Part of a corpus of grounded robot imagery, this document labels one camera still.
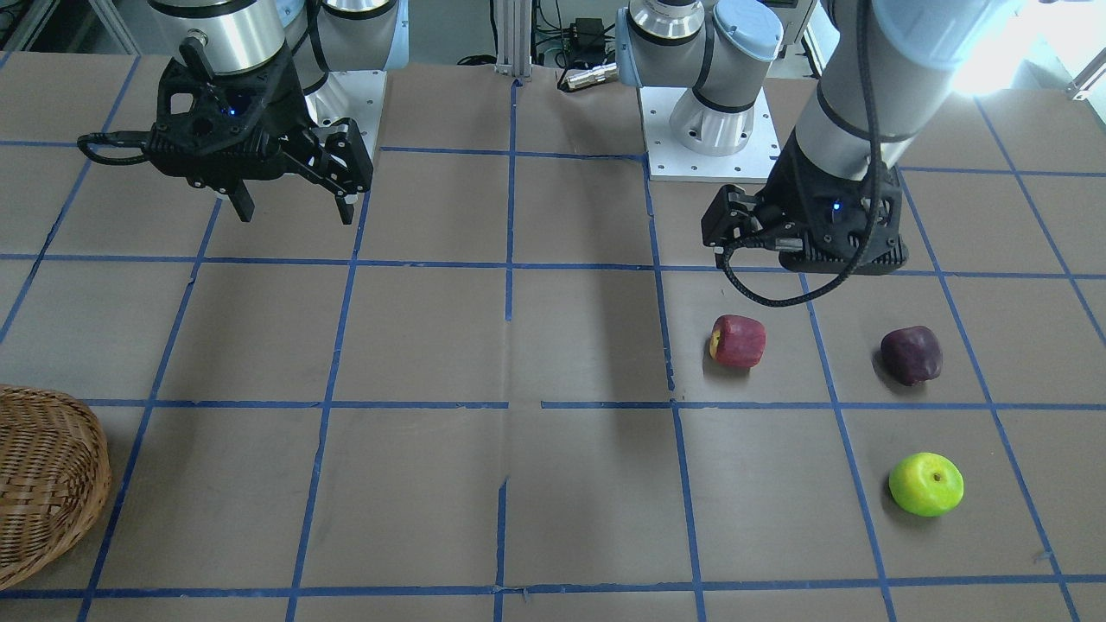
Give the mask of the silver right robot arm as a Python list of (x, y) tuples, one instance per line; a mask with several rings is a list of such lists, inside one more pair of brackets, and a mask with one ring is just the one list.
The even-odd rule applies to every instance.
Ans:
[(142, 153), (161, 174), (209, 188), (248, 222), (248, 182), (296, 175), (351, 224), (371, 190), (365, 103), (353, 79), (406, 68), (406, 1), (153, 1), (174, 46)]

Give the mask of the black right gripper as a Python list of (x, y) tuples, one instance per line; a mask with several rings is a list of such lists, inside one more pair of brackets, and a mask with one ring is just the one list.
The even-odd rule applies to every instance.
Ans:
[(309, 117), (288, 46), (250, 72), (218, 76), (197, 39), (185, 39), (159, 81), (156, 121), (143, 154), (163, 174), (209, 187), (252, 221), (246, 182), (286, 174), (334, 196), (340, 221), (354, 220), (357, 194), (371, 189), (371, 154), (354, 120), (324, 131)]

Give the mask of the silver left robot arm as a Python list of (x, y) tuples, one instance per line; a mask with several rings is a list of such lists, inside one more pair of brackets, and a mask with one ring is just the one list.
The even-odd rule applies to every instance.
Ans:
[[(757, 194), (726, 185), (702, 243), (764, 249), (790, 271), (885, 274), (905, 265), (897, 162), (952, 89), (975, 44), (1016, 1), (830, 1), (839, 34), (817, 87)], [(759, 1), (632, 1), (615, 20), (620, 82), (684, 89), (671, 127), (689, 149), (734, 152), (782, 44)]]

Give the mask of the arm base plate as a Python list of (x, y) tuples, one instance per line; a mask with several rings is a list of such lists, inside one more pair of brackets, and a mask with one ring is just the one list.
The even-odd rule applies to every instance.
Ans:
[(759, 91), (752, 108), (735, 115), (705, 111), (687, 114), (680, 127), (672, 121), (687, 91), (639, 90), (641, 127), (651, 175), (660, 182), (766, 182), (778, 162), (778, 139), (766, 94)]
[(309, 116), (324, 131), (342, 129), (344, 118), (354, 120), (376, 159), (388, 76), (383, 70), (328, 73), (320, 87), (305, 93)]

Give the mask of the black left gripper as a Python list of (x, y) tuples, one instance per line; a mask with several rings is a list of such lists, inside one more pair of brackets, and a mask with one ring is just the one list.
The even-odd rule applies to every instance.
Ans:
[(868, 182), (822, 172), (791, 138), (757, 194), (726, 184), (702, 216), (702, 242), (714, 248), (766, 249), (779, 265), (837, 274), (860, 248), (868, 227)]

